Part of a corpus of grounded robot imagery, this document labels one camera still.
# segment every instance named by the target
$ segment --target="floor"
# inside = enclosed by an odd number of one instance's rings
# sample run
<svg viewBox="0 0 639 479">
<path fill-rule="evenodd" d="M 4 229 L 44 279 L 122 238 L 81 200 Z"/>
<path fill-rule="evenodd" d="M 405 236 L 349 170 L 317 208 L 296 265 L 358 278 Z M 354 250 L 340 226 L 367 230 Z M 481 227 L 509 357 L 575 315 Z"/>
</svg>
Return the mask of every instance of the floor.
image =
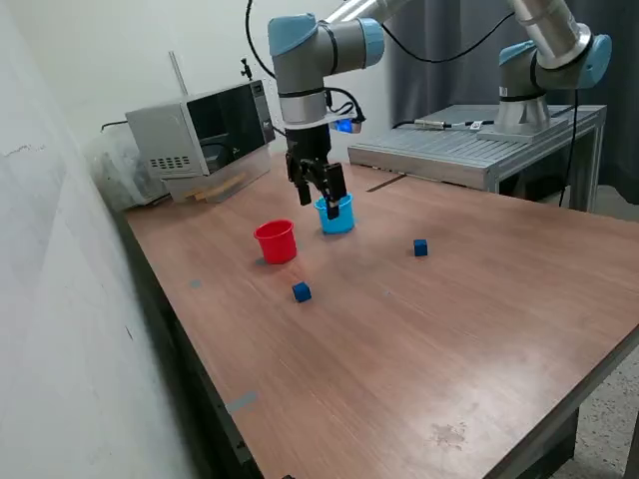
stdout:
<svg viewBox="0 0 639 479">
<path fill-rule="evenodd" d="M 639 206 L 628 205 L 610 187 L 599 188 L 596 213 L 639 222 Z M 639 349 L 581 407 L 575 459 L 553 479 L 622 478 L 638 411 Z"/>
</svg>

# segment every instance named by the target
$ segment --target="cable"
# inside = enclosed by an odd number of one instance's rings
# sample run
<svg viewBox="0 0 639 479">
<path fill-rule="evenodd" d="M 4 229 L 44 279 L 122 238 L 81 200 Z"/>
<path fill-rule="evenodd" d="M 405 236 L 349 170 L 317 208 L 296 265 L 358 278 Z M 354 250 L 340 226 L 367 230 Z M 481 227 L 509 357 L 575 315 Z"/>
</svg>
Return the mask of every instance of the cable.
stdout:
<svg viewBox="0 0 639 479">
<path fill-rule="evenodd" d="M 459 52 L 458 54 L 450 57 L 450 58 L 443 58 L 441 60 L 430 60 L 428 58 L 421 58 L 417 55 L 415 55 L 414 53 L 412 53 L 410 50 L 408 50 L 406 47 L 404 47 L 401 42 L 399 40 L 397 40 L 397 37 L 395 37 L 392 32 L 390 30 L 388 30 L 388 28 L 385 25 L 381 25 L 381 28 L 383 28 L 383 31 L 386 32 L 386 34 L 392 39 L 393 42 L 395 42 L 397 44 L 397 46 L 404 51 L 404 53 L 406 53 L 407 55 L 411 56 L 412 58 L 414 58 L 415 60 L 418 60 L 420 62 L 424 62 L 424 63 L 446 63 L 446 62 L 451 62 L 453 60 L 456 60 L 458 58 L 463 57 L 464 55 L 467 55 L 468 53 L 472 52 L 475 48 L 477 48 L 479 45 L 481 45 L 483 42 L 485 42 L 488 37 L 490 37 L 490 35 L 492 35 L 493 33 L 495 33 L 495 31 L 506 21 L 508 20 L 510 17 L 512 17 L 514 15 L 513 13 L 509 13 L 508 15 L 506 15 L 505 17 L 503 17 L 499 23 L 497 23 L 497 25 L 495 25 L 492 30 L 490 30 L 487 34 L 485 34 L 478 42 L 476 42 L 475 44 L 471 45 L 470 47 L 466 48 L 465 50 L 463 50 L 462 52 Z"/>
<path fill-rule="evenodd" d="M 126 120 L 124 122 L 111 122 L 111 123 L 105 123 L 102 128 L 100 129 L 100 132 L 104 132 L 104 129 L 107 127 L 115 127 L 116 125 L 125 125 L 129 122 L 127 122 Z"/>
<path fill-rule="evenodd" d="M 563 178 L 563 188 L 561 189 L 561 197 L 559 197 L 559 207 L 563 203 L 563 197 L 566 194 L 566 188 L 568 187 L 568 179 L 570 177 L 570 167 L 572 166 L 572 156 L 575 151 L 575 142 L 577 141 L 577 112 L 579 111 L 579 90 L 575 90 L 575 113 L 572 117 L 572 140 L 570 142 L 570 153 L 568 154 L 568 167 L 566 168 L 566 175 Z"/>
<path fill-rule="evenodd" d="M 347 115 L 348 113 L 352 112 L 354 108 L 355 105 L 352 102 L 346 102 L 336 110 L 334 110 L 332 107 L 328 107 L 328 109 L 336 115 Z"/>
<path fill-rule="evenodd" d="M 262 59 L 260 58 L 260 55 L 258 54 L 258 50 L 256 50 L 256 46 L 253 44 L 253 38 L 251 36 L 251 7 L 253 7 L 253 0 L 249 0 L 249 3 L 247 3 L 247 14 L 245 15 L 245 19 L 244 19 L 244 29 L 245 29 L 245 33 L 247 34 L 247 41 L 249 42 L 249 47 L 251 47 L 253 56 L 256 57 L 256 60 L 258 61 L 262 69 L 265 72 L 267 72 L 267 75 L 269 75 L 271 78 L 275 78 L 276 75 L 271 70 L 269 70 L 269 67 L 267 67 L 265 63 L 262 61 Z"/>
<path fill-rule="evenodd" d="M 405 120 L 403 122 L 395 123 L 392 126 L 392 129 L 394 130 L 395 128 L 403 127 L 404 125 L 414 125 L 414 124 L 415 124 L 415 120 Z"/>
<path fill-rule="evenodd" d="M 394 130 L 395 128 L 399 128 L 399 127 L 402 127 L 404 125 L 415 125 L 415 122 L 416 122 L 416 120 L 406 120 L 406 121 L 403 121 L 403 122 L 399 122 L 399 123 L 394 124 L 392 126 L 392 129 Z M 446 130 L 446 129 L 451 129 L 451 128 L 460 127 L 460 126 L 470 127 L 475 122 L 474 121 L 468 121 L 468 122 L 459 122 L 459 123 L 453 123 L 453 124 L 444 123 L 444 122 L 439 122 L 439 123 L 441 125 L 441 130 Z M 492 121 L 492 120 L 482 120 L 481 124 L 482 125 L 494 125 L 495 122 Z"/>
<path fill-rule="evenodd" d="M 344 96 L 346 96 L 350 102 L 354 105 L 355 108 L 355 112 L 357 113 L 357 117 L 354 119 L 356 122 L 358 123 L 363 123 L 366 121 L 366 117 L 363 115 L 363 111 L 361 110 L 361 107 L 359 106 L 359 102 L 357 101 L 357 99 L 352 95 L 351 92 L 348 92 L 347 90 L 344 90 L 342 88 L 335 88 L 335 87 L 326 87 L 325 90 L 327 92 L 336 92 L 336 93 L 341 93 Z M 342 108 L 344 108 L 347 105 L 347 103 L 344 103 L 339 110 L 341 110 Z"/>
</svg>

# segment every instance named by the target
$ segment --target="blue cube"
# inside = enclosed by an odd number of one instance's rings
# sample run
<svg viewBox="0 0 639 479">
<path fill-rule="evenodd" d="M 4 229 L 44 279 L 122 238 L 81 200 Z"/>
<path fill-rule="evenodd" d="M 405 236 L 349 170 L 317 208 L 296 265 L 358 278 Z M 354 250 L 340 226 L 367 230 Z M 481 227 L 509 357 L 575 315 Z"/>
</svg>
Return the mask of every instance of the blue cube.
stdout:
<svg viewBox="0 0 639 479">
<path fill-rule="evenodd" d="M 425 239 L 416 239 L 414 245 L 415 256 L 428 256 L 428 242 Z"/>
<path fill-rule="evenodd" d="M 293 286 L 293 294 L 298 302 L 304 302 L 311 299 L 311 289 L 305 282 Z"/>
</svg>

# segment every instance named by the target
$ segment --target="red cup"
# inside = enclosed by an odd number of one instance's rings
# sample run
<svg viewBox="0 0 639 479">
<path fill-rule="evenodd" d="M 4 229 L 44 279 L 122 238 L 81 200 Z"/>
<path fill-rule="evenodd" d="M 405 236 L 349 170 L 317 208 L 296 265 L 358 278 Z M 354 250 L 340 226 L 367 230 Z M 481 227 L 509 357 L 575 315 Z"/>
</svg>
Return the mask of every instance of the red cup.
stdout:
<svg viewBox="0 0 639 479">
<path fill-rule="evenodd" d="M 260 242 L 268 264 L 284 264 L 298 255 L 293 222 L 275 220 L 260 226 L 254 236 Z"/>
</svg>

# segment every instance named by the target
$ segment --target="blue light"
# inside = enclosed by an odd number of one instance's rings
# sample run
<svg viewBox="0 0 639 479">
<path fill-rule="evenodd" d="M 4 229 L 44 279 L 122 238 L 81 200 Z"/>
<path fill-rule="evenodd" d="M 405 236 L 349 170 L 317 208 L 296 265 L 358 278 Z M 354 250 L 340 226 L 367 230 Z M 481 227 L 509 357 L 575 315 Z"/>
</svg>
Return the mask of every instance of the blue light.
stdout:
<svg viewBox="0 0 639 479">
<path fill-rule="evenodd" d="M 349 118 L 334 122 L 335 129 L 339 132 L 352 133 L 352 121 Z"/>
</svg>

